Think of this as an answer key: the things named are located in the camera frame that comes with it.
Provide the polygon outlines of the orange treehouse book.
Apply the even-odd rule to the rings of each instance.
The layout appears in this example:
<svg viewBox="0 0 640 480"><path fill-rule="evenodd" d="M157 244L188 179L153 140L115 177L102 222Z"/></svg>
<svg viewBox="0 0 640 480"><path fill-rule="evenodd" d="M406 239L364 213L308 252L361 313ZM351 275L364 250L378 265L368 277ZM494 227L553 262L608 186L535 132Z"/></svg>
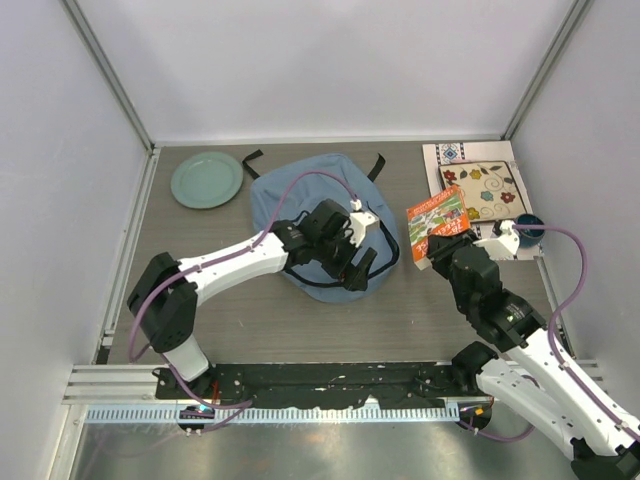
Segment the orange treehouse book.
<svg viewBox="0 0 640 480"><path fill-rule="evenodd" d="M463 195L457 185L407 210L411 254L415 266L424 270L430 266L427 258L432 236L455 236L471 228Z"/></svg>

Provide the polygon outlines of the light blue student backpack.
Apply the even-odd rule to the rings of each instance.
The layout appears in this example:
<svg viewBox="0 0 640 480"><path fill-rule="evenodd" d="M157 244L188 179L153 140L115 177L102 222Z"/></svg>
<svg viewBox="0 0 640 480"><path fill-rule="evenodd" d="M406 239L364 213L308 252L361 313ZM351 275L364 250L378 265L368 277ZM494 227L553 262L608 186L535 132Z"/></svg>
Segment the light blue student backpack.
<svg viewBox="0 0 640 480"><path fill-rule="evenodd" d="M400 260L396 218L375 184L386 159L365 173L343 154L323 154L260 174L249 162L262 155L242 161L252 221L291 249L285 277L324 303L373 294Z"/></svg>

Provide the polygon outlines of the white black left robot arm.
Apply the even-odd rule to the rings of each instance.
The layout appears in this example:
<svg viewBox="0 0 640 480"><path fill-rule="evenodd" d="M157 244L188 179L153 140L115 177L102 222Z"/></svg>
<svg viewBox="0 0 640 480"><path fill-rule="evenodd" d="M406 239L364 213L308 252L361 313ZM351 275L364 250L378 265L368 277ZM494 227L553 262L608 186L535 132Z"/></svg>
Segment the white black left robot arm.
<svg viewBox="0 0 640 480"><path fill-rule="evenodd" d="M215 368L195 335L196 311L215 295L254 278L289 271L312 261L347 291L367 288L377 252L364 245L381 221L354 201L349 210L333 200L294 220L275 220L256 236L210 254L152 258L127 301L134 333L168 364L179 388L201 399L215 381Z"/></svg>

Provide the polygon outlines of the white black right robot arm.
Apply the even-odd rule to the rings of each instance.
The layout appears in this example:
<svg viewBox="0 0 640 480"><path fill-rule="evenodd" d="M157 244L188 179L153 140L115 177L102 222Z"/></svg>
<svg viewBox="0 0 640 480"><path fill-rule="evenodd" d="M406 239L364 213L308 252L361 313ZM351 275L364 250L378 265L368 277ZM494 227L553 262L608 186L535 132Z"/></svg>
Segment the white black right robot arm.
<svg viewBox="0 0 640 480"><path fill-rule="evenodd" d="M453 386L504 403L569 459L579 479L638 478L638 418L565 352L550 323L504 288L490 255L518 242L515 234L484 241L471 231L428 240L432 268L481 338L454 357Z"/></svg>

